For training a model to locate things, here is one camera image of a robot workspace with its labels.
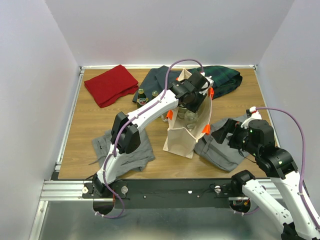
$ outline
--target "metal floor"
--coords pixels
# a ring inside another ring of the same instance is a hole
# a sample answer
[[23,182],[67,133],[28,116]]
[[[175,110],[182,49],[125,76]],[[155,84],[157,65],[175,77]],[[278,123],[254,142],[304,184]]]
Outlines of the metal floor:
[[52,201],[39,239],[278,240],[280,233],[262,211],[241,217],[217,208],[128,209],[105,219],[95,216],[92,201]]

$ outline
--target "clothing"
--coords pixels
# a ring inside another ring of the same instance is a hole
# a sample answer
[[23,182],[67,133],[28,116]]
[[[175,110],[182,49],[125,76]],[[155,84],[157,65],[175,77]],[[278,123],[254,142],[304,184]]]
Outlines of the clothing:
[[115,103],[120,97],[134,94],[138,90],[138,81],[124,66],[118,65],[85,81],[84,86],[93,96],[96,104],[104,108]]
[[[117,161],[121,161],[120,168],[116,171],[116,176],[121,176],[130,170],[142,171],[148,162],[156,157],[153,153],[146,130],[140,133],[140,146],[132,153],[123,154]],[[99,162],[100,168],[104,164],[107,154],[110,150],[111,130],[105,132],[104,136],[92,140],[92,145],[97,156],[97,160],[91,164]]]
[[[165,88],[167,70],[167,66],[152,68],[144,78],[140,88],[144,89],[144,93],[149,99],[152,99],[152,91],[157,90],[158,93],[161,93]],[[200,70],[201,68],[188,69],[190,73]],[[214,81],[214,99],[232,92],[238,86],[240,86],[242,82],[242,76],[240,75],[240,72],[225,66],[205,66],[203,70],[205,72],[205,76],[212,76],[211,79]],[[168,76],[168,86],[174,80],[176,80],[177,77],[179,77],[180,73],[180,70],[170,71]],[[137,102],[137,98],[138,93],[134,95],[132,101]]]
[[[247,115],[245,114],[233,119],[243,122],[247,119]],[[231,133],[227,134],[222,144],[217,143],[214,137],[211,136],[211,133],[220,129],[227,120],[228,118],[223,118],[222,120],[211,124],[210,135],[204,135],[195,145],[194,151],[218,168],[231,172],[244,160],[244,157],[249,155],[249,153],[241,151],[243,154],[243,156],[241,156],[237,149],[228,146]]]

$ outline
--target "glass jar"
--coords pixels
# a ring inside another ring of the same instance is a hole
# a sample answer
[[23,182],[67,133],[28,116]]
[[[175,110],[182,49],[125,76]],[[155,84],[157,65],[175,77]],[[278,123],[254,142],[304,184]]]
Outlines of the glass jar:
[[188,130],[195,128],[198,121],[198,113],[194,113],[190,110],[187,110],[184,114],[184,124]]
[[187,111],[187,110],[188,110],[188,109],[186,109],[185,107],[180,106],[180,107],[178,108],[178,114],[177,114],[178,119],[184,120],[184,119],[185,119],[185,114],[186,114],[186,111]]

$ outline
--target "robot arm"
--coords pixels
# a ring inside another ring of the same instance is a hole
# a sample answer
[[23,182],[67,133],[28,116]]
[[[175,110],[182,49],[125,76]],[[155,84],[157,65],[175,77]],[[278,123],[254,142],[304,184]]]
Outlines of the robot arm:
[[[247,121],[241,123],[228,119],[221,129],[211,135],[217,143],[222,143],[227,133],[232,133],[228,143],[230,148],[247,151],[255,156],[259,168],[265,172],[267,177],[270,177],[281,193],[290,214],[261,189],[252,174],[249,177],[250,173],[248,171],[237,173],[232,177],[234,188],[250,197],[277,223],[278,229],[283,231],[282,239],[319,240],[319,229],[312,221],[312,217],[308,213],[299,193],[300,174],[296,163],[286,150],[275,146],[273,128],[267,121],[261,120],[261,116],[255,107],[252,107],[247,113],[251,115]],[[319,215],[304,188],[302,193],[319,224]]]
[[107,184],[110,184],[116,179],[116,170],[121,162],[118,159],[123,158],[124,154],[132,153],[139,147],[141,143],[140,132],[149,123],[161,114],[180,105],[192,112],[197,112],[213,83],[213,80],[209,77],[204,77],[202,73],[195,72],[188,79],[175,80],[167,91],[163,90],[156,98],[139,109],[129,112],[127,115],[123,112],[118,113],[111,130],[112,137],[108,157],[94,177],[93,184],[96,189],[103,191],[104,180]]

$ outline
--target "bottle cap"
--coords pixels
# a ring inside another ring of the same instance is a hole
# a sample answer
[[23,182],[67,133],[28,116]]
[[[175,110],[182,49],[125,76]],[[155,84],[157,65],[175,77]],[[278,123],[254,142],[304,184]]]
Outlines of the bottle cap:
[[154,90],[154,91],[152,92],[152,96],[154,96],[154,97],[158,96],[158,91]]

